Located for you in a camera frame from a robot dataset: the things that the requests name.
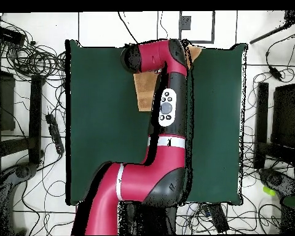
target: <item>power strip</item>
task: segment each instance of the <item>power strip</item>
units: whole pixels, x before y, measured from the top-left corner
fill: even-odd
[[[25,42],[25,35],[0,26],[0,40],[22,47]]]
[[[52,141],[56,145],[56,151],[59,155],[63,155],[65,147],[63,146],[61,136],[58,129],[56,118],[52,114],[45,116],[47,124],[49,124],[49,133],[52,136]]]

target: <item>black stand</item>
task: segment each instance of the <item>black stand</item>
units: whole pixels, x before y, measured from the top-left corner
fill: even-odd
[[[295,89],[295,84],[277,87],[276,92],[284,89]],[[294,137],[295,126],[293,128],[293,122],[289,119],[293,118],[293,110],[289,108],[290,103],[284,103],[282,99],[295,99],[295,96],[291,92],[286,92],[286,95],[281,95],[278,102],[278,95],[274,95],[274,114],[272,125],[272,143],[267,143],[267,117],[268,117],[268,99],[269,99],[269,84],[262,82],[258,85],[258,93],[256,100],[256,125],[255,125],[255,145],[254,145],[254,158],[253,167],[255,169],[264,168],[265,157],[274,157],[278,160],[286,162],[295,166],[295,147],[289,144],[293,144],[292,138],[287,139],[291,135]],[[284,122],[289,122],[289,126],[283,125]]]
[[[259,41],[261,41],[261,40],[263,40],[263,39],[265,39],[265,38],[267,38],[267,37],[269,37],[269,36],[271,36],[271,35],[273,35],[273,34],[275,34],[275,33],[278,33],[278,32],[280,32],[280,31],[283,31],[283,30],[289,28],[291,25],[292,25],[292,23],[285,23],[282,27],[279,27],[279,28],[277,28],[277,29],[274,29],[274,30],[272,30],[271,32],[266,33],[266,34],[264,34],[264,35],[262,35],[262,36],[259,36],[259,37],[256,38],[256,39],[250,41],[250,44],[254,44],[255,42],[259,42]]]

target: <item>electrical cord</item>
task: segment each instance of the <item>electrical cord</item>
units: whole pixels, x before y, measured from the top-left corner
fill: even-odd
[[[49,193],[49,189],[50,189],[54,184],[59,183],[59,182],[61,182],[61,183],[63,183],[63,184],[66,184],[66,183],[63,182],[62,180],[57,180],[57,181],[53,182],[53,183],[48,187],[48,189],[46,190],[45,199],[44,199],[44,211],[45,211],[45,213],[46,213],[46,198],[47,198],[47,195],[48,195],[48,194],[51,195],[51,194]],[[64,193],[61,194],[61,195],[51,195],[51,196],[52,196],[52,197],[61,197],[61,196],[64,196],[65,194],[66,194],[66,193],[64,192]],[[51,230],[50,230],[50,232],[48,231],[48,220],[46,221],[44,227],[45,227],[45,229],[46,229],[46,236],[49,236],[49,235],[51,236],[51,234],[50,234]]]
[[[55,227],[57,227],[57,226],[67,226],[68,224],[72,224],[73,222],[74,222],[74,221],[66,222],[66,223],[64,223],[64,224],[56,224],[56,225],[54,225],[54,226],[51,228],[51,230],[48,232],[47,236],[48,236],[48,235],[51,235],[50,233],[52,232],[53,228],[55,228]]]
[[[292,57],[293,57],[293,53],[294,53],[294,49],[295,49],[295,44],[294,44],[294,47],[293,47],[293,50],[292,50],[292,54],[291,54],[291,58],[289,59],[288,65],[286,66],[286,69],[284,69],[284,70],[287,70],[287,72],[289,72],[290,74],[293,75],[293,77],[292,77],[292,79],[291,79],[290,81],[283,81],[283,80],[282,80],[282,79],[285,78],[284,70],[279,71],[277,68],[274,68],[274,67],[270,66],[270,65],[269,65],[269,62],[268,62],[268,56],[269,56],[269,54],[270,54],[270,49],[272,48],[272,46],[274,46],[275,44],[278,44],[279,42],[283,42],[283,41],[285,41],[285,40],[287,40],[287,39],[289,39],[289,38],[291,38],[291,37],[295,37],[295,33],[292,34],[292,35],[290,35],[290,36],[288,36],[288,37],[286,37],[286,38],[284,38],[284,39],[282,39],[282,40],[279,40],[279,41],[277,41],[277,42],[274,42],[272,45],[270,45],[270,47],[268,48],[267,52],[265,53],[265,60],[266,60],[266,62],[267,62],[267,65],[268,65],[268,67],[269,67],[269,70],[270,70],[271,75],[272,75],[274,78],[276,78],[278,81],[282,81],[282,82],[285,82],[285,83],[289,83],[289,82],[291,82],[291,81],[294,79],[294,77],[295,77],[295,73],[294,73],[294,71],[293,71],[292,69],[288,68],[288,67],[289,67],[289,63],[291,62]]]
[[[281,208],[279,208],[277,205],[274,205],[273,203],[266,203],[266,204],[262,205],[262,206],[259,208],[259,210],[258,210],[258,220],[259,220],[260,227],[261,227],[263,233],[265,233],[265,234],[267,234],[266,231],[265,231],[264,228],[263,228],[263,225],[265,225],[265,224],[263,224],[262,221],[261,221],[261,214],[260,214],[260,212],[261,212],[261,210],[262,210],[264,207],[267,207],[267,206],[275,207],[276,209],[278,209],[278,210],[281,211]],[[268,223],[271,223],[273,226],[275,226],[277,229],[279,229],[279,228],[280,228],[280,224],[278,223],[277,218],[274,217],[274,216],[271,216],[271,220],[272,220],[272,222],[269,222],[268,220],[267,220],[267,222],[268,222]]]
[[[163,18],[163,12],[164,11],[162,11],[162,14],[161,14],[161,16],[160,16],[160,25],[161,25],[161,27],[164,29],[164,31],[166,32],[166,39],[168,38],[168,32],[166,31],[166,29],[163,27],[163,25],[162,25],[162,18]]]
[[[52,168],[55,166],[55,164],[56,164],[56,162],[54,162],[53,163],[53,166],[50,168],[50,170],[48,171],[48,173],[43,177],[43,179],[52,171]],[[31,229],[31,232],[29,233],[29,236],[31,236],[31,234],[32,234],[32,232],[33,232],[33,230],[35,229],[35,227],[38,225],[38,222],[39,222],[39,220],[40,220],[40,218],[41,218],[41,216],[40,216],[40,214],[36,211],[36,210],[34,210],[34,209],[32,209],[32,208],[30,208],[26,203],[25,203],[25,201],[24,201],[24,198],[25,198],[25,196],[27,196],[31,191],[29,191],[26,195],[25,195],[25,192],[26,192],[26,189],[27,189],[27,181],[26,181],[26,186],[25,186],[25,189],[24,189],[24,191],[23,191],[23,193],[22,193],[22,198],[21,198],[21,201],[23,202],[23,204],[27,207],[27,208],[29,208],[30,210],[32,210],[33,212],[35,212],[37,215],[38,215],[38,220],[36,221],[36,223],[35,223],[35,225],[33,226],[33,228]],[[49,214],[45,214],[45,216],[44,216],[44,227],[45,227],[45,229],[47,230],[47,222],[48,222],[48,220],[45,222],[45,218],[46,218],[46,216],[47,215],[49,215]]]
[[[28,39],[28,34],[29,34],[31,36],[31,40],[33,40],[33,37],[32,37],[32,35],[29,32],[24,31],[21,28],[15,26],[15,25],[12,25],[10,23],[7,23],[7,24],[8,25],[11,25],[11,26],[8,26],[7,27],[8,29],[11,29],[11,30],[14,30],[14,31],[18,31],[19,33],[23,33],[26,36],[26,38],[25,38],[25,46],[22,49],[19,49],[19,47],[14,46],[12,44],[0,42],[0,51],[6,53],[6,59],[8,61],[9,61],[9,51],[13,52],[13,54],[18,53],[18,51],[24,51],[25,53],[28,54],[28,56],[27,57],[18,57],[18,56],[12,57],[12,59],[14,59],[14,60],[16,58],[19,58],[19,60],[22,60],[22,59],[24,60],[26,58],[27,60],[23,61],[24,66],[23,65],[20,65],[19,66],[19,67],[24,67],[24,68],[26,67],[26,71],[20,69],[15,64],[15,62],[14,62],[14,65],[12,65],[10,63],[10,65],[11,65],[10,68],[5,67],[5,66],[2,66],[2,67],[3,68],[7,68],[8,72],[10,72],[9,69],[13,69],[15,71],[15,74],[14,75],[18,76],[21,79],[20,81],[30,82],[30,80],[25,79],[24,77],[21,77],[20,74],[22,74],[24,76],[28,76],[28,77],[30,75],[32,75],[32,74],[28,73],[28,70],[29,70],[28,68],[31,67],[31,65],[33,65],[34,67],[32,67],[30,71],[31,72],[34,71],[35,73],[33,73],[33,74],[37,74],[38,73],[38,74],[42,75],[43,77],[46,78],[46,80],[47,80],[47,78],[49,76],[56,76],[57,74],[59,74],[59,77],[60,77],[60,80],[61,80],[61,85],[60,86],[63,87],[64,86],[63,81],[64,81],[64,78],[65,78],[64,75],[63,75],[63,73],[64,73],[64,67],[65,67],[65,57],[64,57],[65,52],[62,52],[61,54],[57,55],[56,51],[53,48],[51,48],[51,47],[47,47],[45,45],[40,45],[40,46],[37,46],[37,47],[36,46],[33,46],[32,44],[30,44],[30,40]],[[53,53],[50,53],[50,52],[48,52],[46,50],[43,50],[42,47],[48,48],[48,49],[52,50],[54,52],[54,54]],[[48,71],[53,71],[54,73],[53,74],[50,74],[50,73],[44,74],[44,73],[42,73],[42,70],[41,69],[35,68],[35,66],[40,66],[40,65],[37,62],[35,62],[35,60],[33,61],[33,55],[35,55],[36,57],[40,57],[41,63],[44,64],[44,69],[43,69],[44,71],[48,70]],[[47,68],[47,65],[46,64],[48,63],[48,61],[51,58],[53,59],[54,63],[49,63],[50,66]],[[58,79],[48,79],[48,81],[54,81],[54,80],[59,81]],[[47,101],[53,107],[55,107],[49,100],[47,100]]]
[[[53,165],[53,164],[55,164],[55,163],[57,163],[60,159],[62,158],[62,156],[59,156],[58,157],[58,159],[56,160],[56,161],[54,161],[54,162],[52,162],[52,163],[50,163],[50,164],[48,164],[48,165],[46,165],[44,168],[46,168],[46,167],[48,167],[48,166],[50,166],[50,165]],[[32,192],[40,183],[42,183],[42,181],[39,181],[26,195],[24,195],[24,197],[26,197],[30,192]],[[17,201],[14,205],[13,205],[13,207],[15,207],[19,202],[21,202],[21,199],[19,200],[19,201]]]
[[[118,13],[119,18],[122,20],[122,23],[124,23],[124,25],[125,25],[125,27],[126,27],[128,33],[131,35],[132,39],[135,40],[136,44],[138,44],[138,41],[134,38],[134,36],[133,36],[132,33],[130,32],[128,26],[125,24],[124,19],[122,19],[121,15],[120,15],[120,12],[117,12],[117,13]]]

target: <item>gray button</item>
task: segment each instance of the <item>gray button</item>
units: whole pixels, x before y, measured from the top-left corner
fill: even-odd
[[[171,110],[173,109],[173,107],[171,106],[170,103],[168,102],[165,102],[162,104],[162,106],[160,107],[160,111],[163,113],[163,114],[168,114],[168,113],[171,113]]]

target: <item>black cable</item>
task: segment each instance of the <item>black cable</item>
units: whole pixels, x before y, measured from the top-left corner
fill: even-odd
[[[163,18],[163,12],[164,11],[162,11],[162,14],[161,14],[161,16],[160,16],[160,25],[161,25],[161,27],[164,29],[164,31],[166,32],[166,39],[168,38],[168,32],[166,31],[166,29],[163,27],[163,25],[162,25],[162,18]]]
[[[31,211],[35,212],[35,213],[38,215],[38,219],[37,219],[35,225],[34,225],[33,228],[31,229],[31,232],[29,232],[29,235],[28,235],[28,236],[31,236],[31,234],[32,234],[34,228],[37,226],[37,224],[38,224],[38,222],[39,222],[41,216],[39,215],[39,213],[38,213],[37,211],[35,211],[34,209],[32,209],[31,207],[29,207],[29,206],[25,203],[25,201],[24,201],[24,194],[25,194],[25,192],[26,192],[26,189],[27,189],[27,181],[25,181],[25,189],[24,189],[24,191],[23,191],[23,193],[22,193],[22,198],[21,198],[21,200],[22,200],[24,206],[26,206],[28,209],[30,209]]]
[[[264,228],[263,228],[263,223],[262,223],[262,221],[261,221],[261,214],[260,214],[260,212],[261,212],[261,209],[263,209],[264,207],[266,207],[266,206],[272,206],[272,207],[275,207],[276,209],[279,209],[280,211],[281,211],[281,208],[279,208],[277,205],[274,205],[273,203],[266,203],[266,204],[264,204],[263,206],[261,206],[260,208],[259,208],[259,210],[258,210],[258,220],[259,220],[259,224],[260,224],[260,227],[261,227],[261,229],[262,229],[262,231],[263,231],[263,233],[265,233],[265,234],[267,234],[266,233],[266,231],[264,230]]]
[[[14,31],[23,31],[21,29],[17,29],[15,26]],[[1,46],[0,52],[5,52],[9,65],[16,73],[20,73],[26,77],[31,77],[35,74],[40,74],[46,79],[50,76],[55,76],[57,71],[62,71],[64,68],[64,59],[57,56],[57,53],[53,48],[40,45],[33,46],[29,43],[27,33],[23,31],[25,34],[25,46],[20,47],[17,45],[10,44],[5,42],[3,46]],[[53,50],[55,54],[50,53],[44,48],[49,48]],[[26,54],[25,57],[20,57],[19,53]]]
[[[66,184],[65,182],[63,182],[63,181],[61,181],[61,180],[57,180],[57,181],[55,181],[55,182],[53,182],[50,186],[49,186],[49,188],[46,190],[46,195],[45,195],[45,199],[44,199],[44,211],[46,212],[46,198],[47,198],[47,194],[49,194],[49,195],[51,195],[50,193],[49,193],[49,189],[54,185],[54,184],[56,184],[57,182],[62,182],[62,183],[64,183],[64,184]],[[45,218],[47,218],[47,216],[48,216],[48,220],[49,220],[49,214],[45,214],[45,216],[44,216],[44,220],[45,220]],[[45,230],[46,230],[46,236],[48,236],[48,220],[46,220],[46,223],[44,223],[44,227],[45,227]]]
[[[286,38],[284,38],[284,39],[282,39],[282,40],[279,40],[277,42],[274,42],[272,45],[270,45],[270,47],[268,48],[267,52],[265,53],[265,60],[266,60],[267,65],[268,65],[268,67],[270,69],[271,75],[273,75],[273,77],[276,78],[278,81],[282,81],[282,82],[285,82],[285,83],[291,82],[294,79],[294,77],[295,77],[294,70],[289,69],[289,63],[291,62],[291,59],[293,57],[293,53],[294,53],[294,49],[295,49],[295,44],[294,44],[294,47],[293,47],[293,50],[292,50],[292,54],[291,54],[291,58],[289,59],[288,65],[287,65],[286,69],[284,69],[284,70],[287,70],[287,72],[289,72],[290,74],[293,75],[293,77],[292,77],[292,79],[290,81],[283,81],[282,80],[282,79],[285,78],[284,70],[279,71],[277,68],[274,68],[274,67],[270,66],[269,65],[269,62],[268,62],[268,56],[270,54],[270,49],[272,48],[272,46],[274,46],[275,44],[278,44],[279,42],[283,42],[283,41],[285,41],[285,40],[287,40],[287,39],[289,39],[291,37],[295,37],[295,33],[292,34],[292,35],[290,35],[290,36],[288,36],[288,37],[286,37]]]
[[[52,165],[54,163],[57,163],[60,159],[62,159],[62,157],[63,157],[63,155],[60,155],[56,161],[54,161],[53,163],[50,163],[50,164],[48,164],[48,165],[46,165],[46,166],[44,166],[44,167],[42,167],[40,169],[37,169],[37,172],[45,169],[46,167],[49,167],[50,165]]]
[[[124,21],[124,20],[122,19],[122,17],[120,16],[120,12],[118,12],[118,16],[119,16],[119,18],[122,20],[122,23],[124,23],[124,25],[125,25],[127,31],[130,33],[130,35],[131,35],[131,37],[133,38],[133,40],[135,40],[135,42],[138,44],[138,41],[133,37],[133,35],[132,35],[132,33],[130,32],[128,26],[125,24],[125,21]]]
[[[47,219],[46,222],[45,222],[45,218],[44,218],[44,220],[43,220],[44,225],[43,225],[43,226],[41,227],[41,229],[40,229],[38,232],[36,232],[33,236],[36,236],[38,233],[40,233],[40,231],[41,231],[43,228],[46,229],[46,225],[47,225],[47,223],[48,223],[48,221],[49,221],[50,215],[47,213],[45,216],[48,216],[48,219]]]
[[[256,227],[255,228],[252,228],[251,226],[250,226],[250,224],[248,224],[245,220],[243,220],[243,219],[241,219],[241,218],[239,218],[239,219],[241,219],[243,222],[245,222],[245,223],[247,223],[247,225],[249,225],[250,227],[251,227],[251,230],[250,229],[239,229],[239,230],[246,230],[246,231],[249,231],[249,232],[255,232],[255,233],[257,233],[256,232],[256,229],[257,229],[257,227],[258,227],[258,224],[257,224],[257,208],[256,208],[256,206],[254,205],[254,203],[248,198],[248,197],[246,197],[245,195],[243,195],[242,194],[242,196],[244,196],[244,198],[246,198],[253,206],[254,206],[254,209],[255,209],[255,211],[254,211],[254,213],[255,213],[255,220],[256,220]],[[234,213],[236,214],[236,216],[238,217],[238,214],[235,212],[235,210],[234,210],[234,206],[232,206],[232,209],[233,209],[233,211],[234,211]]]
[[[44,189],[45,189],[45,191],[46,191],[46,194],[49,194],[50,196],[52,196],[52,197],[61,197],[61,196],[63,196],[63,195],[65,195],[65,193],[64,194],[62,194],[62,195],[52,195],[51,193],[49,193],[48,192],[48,190],[49,189],[46,189],[46,187],[45,187],[45,184],[44,184],[44,178],[46,177],[46,176],[44,176],[44,164],[45,164],[45,155],[46,155],[46,150],[47,150],[47,148],[49,147],[49,145],[51,145],[51,144],[54,144],[54,142],[51,142],[51,143],[49,143],[47,146],[46,146],[46,148],[45,148],[45,152],[44,152],[44,160],[43,160],[43,163],[42,163],[42,168],[41,168],[41,170],[42,170],[42,180],[41,180],[41,182],[42,182],[42,186],[44,187]],[[52,168],[55,166],[55,164],[56,164],[56,162],[54,162],[53,164],[52,164],[52,167],[51,167],[51,169],[49,170],[49,172],[52,170]]]
[[[44,180],[44,178],[52,171],[52,168],[55,166],[55,164],[56,164],[56,162],[54,162],[53,163],[53,166],[51,167],[51,169],[48,171],[48,173],[43,177],[43,179],[42,179],[42,181]],[[25,194],[25,191],[26,191],[26,188],[27,188],[27,182],[26,182],[26,187],[25,187],[25,190],[24,190],[24,192],[23,192],[23,194],[22,194],[22,202],[23,203],[25,203],[24,202],[24,197],[26,196],[26,195],[28,195],[29,193],[27,193],[26,195],[24,195]],[[44,215],[44,227],[45,227],[45,229],[47,230],[47,222],[45,223],[45,218],[46,218],[46,214]],[[32,230],[31,230],[31,232],[34,230],[34,228],[37,226],[37,224],[38,224],[38,222],[39,222],[39,219],[40,219],[40,217],[38,218],[38,221],[35,223],[35,225],[33,226],[33,228],[32,228]]]
[[[54,163],[57,163],[60,159],[62,158],[62,155],[61,156],[59,156],[58,157],[58,159],[56,160],[56,161],[54,161],[53,163],[50,163],[50,164],[48,164],[48,165],[46,165],[46,166],[44,166],[44,168],[46,168],[46,167],[48,167],[48,166],[50,166],[50,165],[52,165],[52,164],[54,164]],[[42,181],[40,181],[40,182],[38,182],[26,195],[24,195],[24,197],[26,197],[31,191],[33,191],[40,183],[41,183]],[[13,205],[13,207],[15,206],[15,205],[17,205],[19,202],[21,202],[21,199],[19,200],[19,201],[17,201],[14,205]]]
[[[71,222],[67,222],[67,223],[64,223],[64,224],[56,224],[54,225],[51,230],[48,232],[47,236],[48,235],[51,235],[50,233],[52,232],[53,228],[57,227],[57,226],[67,226],[68,224],[72,224],[74,221],[71,221]]]

